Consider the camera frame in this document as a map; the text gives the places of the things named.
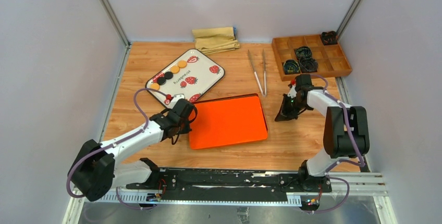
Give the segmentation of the orange box lid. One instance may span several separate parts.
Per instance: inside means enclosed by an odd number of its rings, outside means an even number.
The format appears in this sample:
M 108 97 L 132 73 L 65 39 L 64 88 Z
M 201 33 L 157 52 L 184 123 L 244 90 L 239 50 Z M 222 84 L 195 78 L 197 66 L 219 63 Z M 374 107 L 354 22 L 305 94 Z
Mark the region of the orange box lid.
M 193 150 L 266 140 L 268 127 L 257 94 L 195 102 L 198 113 L 190 124 Z

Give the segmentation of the white strawberry tray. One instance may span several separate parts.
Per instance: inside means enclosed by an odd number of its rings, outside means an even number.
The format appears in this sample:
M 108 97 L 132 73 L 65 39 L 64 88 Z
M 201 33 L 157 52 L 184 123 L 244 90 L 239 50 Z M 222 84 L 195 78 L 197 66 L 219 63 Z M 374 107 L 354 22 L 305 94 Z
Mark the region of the white strawberry tray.
M 160 86 L 159 90 L 150 88 L 151 83 L 156 83 L 159 77 L 170 71 L 172 66 L 177 66 L 180 60 L 185 60 L 187 66 L 177 74 L 174 74 L 171 80 Z M 163 68 L 159 73 L 148 79 L 145 87 L 148 92 L 165 108 L 172 108 L 176 102 L 165 104 L 164 100 L 167 94 L 184 94 L 185 99 L 190 102 L 199 100 L 213 86 L 215 86 L 225 76 L 225 69 L 215 61 L 207 57 L 197 49 L 189 49 Z

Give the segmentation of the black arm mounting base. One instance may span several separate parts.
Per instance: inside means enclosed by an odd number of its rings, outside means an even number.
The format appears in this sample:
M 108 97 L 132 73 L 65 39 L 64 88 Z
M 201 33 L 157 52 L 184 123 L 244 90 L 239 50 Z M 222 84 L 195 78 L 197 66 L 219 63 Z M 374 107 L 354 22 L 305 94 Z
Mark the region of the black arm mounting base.
M 330 180 L 300 179 L 296 171 L 161 168 L 144 183 L 126 189 L 156 190 L 164 200 L 286 202 L 288 193 L 330 193 Z

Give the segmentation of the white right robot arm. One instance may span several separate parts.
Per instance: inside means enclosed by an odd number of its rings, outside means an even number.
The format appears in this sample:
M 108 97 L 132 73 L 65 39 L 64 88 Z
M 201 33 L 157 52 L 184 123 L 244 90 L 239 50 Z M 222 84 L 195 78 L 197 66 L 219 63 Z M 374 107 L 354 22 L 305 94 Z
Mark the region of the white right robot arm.
M 323 148 L 299 167 L 296 180 L 300 189 L 312 191 L 341 163 L 365 167 L 363 156 L 370 149 L 366 109 L 342 102 L 327 86 L 314 86 L 311 74 L 296 76 L 289 87 L 276 122 L 298 119 L 307 110 L 317 110 L 325 118 Z

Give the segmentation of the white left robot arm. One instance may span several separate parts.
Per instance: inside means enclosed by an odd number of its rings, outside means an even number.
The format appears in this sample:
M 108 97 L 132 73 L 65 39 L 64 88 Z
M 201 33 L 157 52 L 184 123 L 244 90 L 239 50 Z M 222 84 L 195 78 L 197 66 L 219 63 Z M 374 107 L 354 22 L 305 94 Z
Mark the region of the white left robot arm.
M 129 184 L 142 184 L 154 189 L 159 184 L 159 167 L 148 158 L 125 164 L 138 151 L 170 139 L 176 143 L 181 134 L 191 131 L 198 110 L 186 99 L 179 99 L 171 108 L 166 108 L 148 118 L 139 127 L 109 141 L 98 143 L 86 141 L 67 175 L 66 188 L 74 198 L 86 197 L 97 201 L 110 190 Z

